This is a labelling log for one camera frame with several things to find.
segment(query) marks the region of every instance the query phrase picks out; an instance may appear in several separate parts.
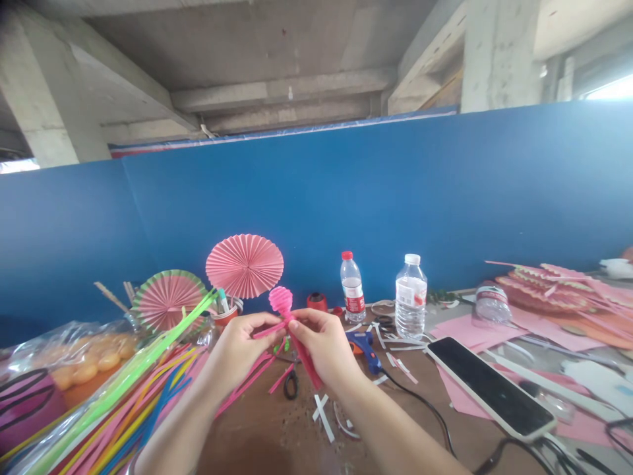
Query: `wooden stick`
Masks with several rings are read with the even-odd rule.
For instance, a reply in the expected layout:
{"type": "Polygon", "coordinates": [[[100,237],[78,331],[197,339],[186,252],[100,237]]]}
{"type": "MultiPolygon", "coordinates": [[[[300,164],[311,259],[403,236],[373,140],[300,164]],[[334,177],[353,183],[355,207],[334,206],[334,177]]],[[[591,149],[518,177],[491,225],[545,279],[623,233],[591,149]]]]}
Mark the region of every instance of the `wooden stick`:
{"type": "Polygon", "coordinates": [[[112,292],[110,292],[101,282],[95,282],[97,289],[101,290],[101,293],[105,295],[105,297],[114,303],[118,308],[123,310],[125,313],[128,313],[130,309],[121,303],[121,300],[117,299],[112,292]]]}
{"type": "Polygon", "coordinates": [[[134,305],[134,289],[132,289],[132,283],[124,282],[123,287],[125,287],[125,292],[127,293],[127,297],[130,299],[130,305],[134,305]]]}

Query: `hand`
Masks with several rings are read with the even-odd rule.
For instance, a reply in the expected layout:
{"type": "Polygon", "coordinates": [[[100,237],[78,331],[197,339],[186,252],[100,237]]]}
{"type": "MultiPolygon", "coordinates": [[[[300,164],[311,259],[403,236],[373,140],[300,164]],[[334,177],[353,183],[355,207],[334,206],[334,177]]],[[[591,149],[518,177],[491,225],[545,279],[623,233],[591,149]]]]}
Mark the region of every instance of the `hand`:
{"type": "Polygon", "coordinates": [[[296,320],[289,324],[292,336],[306,346],[316,372],[332,391],[337,393],[358,378],[365,378],[338,317],[314,309],[295,310],[292,314],[316,329],[296,320]]]}
{"type": "Polygon", "coordinates": [[[259,340],[253,340],[251,333],[262,325],[276,325],[280,321],[280,318],[264,312],[242,315],[229,322],[204,368],[210,384],[222,398],[246,378],[257,358],[281,339],[286,330],[259,340]]]}

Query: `person's left hand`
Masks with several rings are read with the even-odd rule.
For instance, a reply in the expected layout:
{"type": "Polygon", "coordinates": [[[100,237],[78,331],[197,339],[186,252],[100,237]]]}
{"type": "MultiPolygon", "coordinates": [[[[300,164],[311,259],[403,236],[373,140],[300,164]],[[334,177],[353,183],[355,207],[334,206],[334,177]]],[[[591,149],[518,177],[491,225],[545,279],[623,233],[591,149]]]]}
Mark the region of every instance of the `person's left hand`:
{"type": "Polygon", "coordinates": [[[257,358],[281,339],[286,330],[259,340],[253,340],[251,333],[262,325],[277,325],[280,321],[279,317],[263,312],[236,317],[226,326],[204,368],[210,384],[223,398],[246,378],[257,358]]]}

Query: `blue glue gun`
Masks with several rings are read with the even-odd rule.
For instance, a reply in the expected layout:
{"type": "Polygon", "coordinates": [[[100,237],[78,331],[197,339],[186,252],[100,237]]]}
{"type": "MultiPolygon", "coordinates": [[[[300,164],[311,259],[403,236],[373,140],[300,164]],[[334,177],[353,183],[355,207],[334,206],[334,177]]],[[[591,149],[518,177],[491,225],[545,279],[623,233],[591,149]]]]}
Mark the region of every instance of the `blue glue gun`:
{"type": "Polygon", "coordinates": [[[371,344],[374,342],[374,336],[369,332],[350,332],[346,333],[347,341],[351,346],[354,354],[364,354],[369,364],[369,371],[372,374],[378,374],[382,370],[382,364],[378,356],[372,351],[371,344]]]}

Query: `person's right hand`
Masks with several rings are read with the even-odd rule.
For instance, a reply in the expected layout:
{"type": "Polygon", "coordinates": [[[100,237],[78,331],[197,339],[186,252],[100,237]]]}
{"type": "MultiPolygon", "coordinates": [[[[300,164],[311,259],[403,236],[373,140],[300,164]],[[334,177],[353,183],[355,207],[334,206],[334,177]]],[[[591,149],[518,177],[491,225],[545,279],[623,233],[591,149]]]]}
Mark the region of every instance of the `person's right hand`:
{"type": "Polygon", "coordinates": [[[288,325],[292,336],[308,349],[316,372],[331,390],[337,393],[365,377],[337,316],[314,309],[295,310],[292,314],[297,318],[288,325]]]}

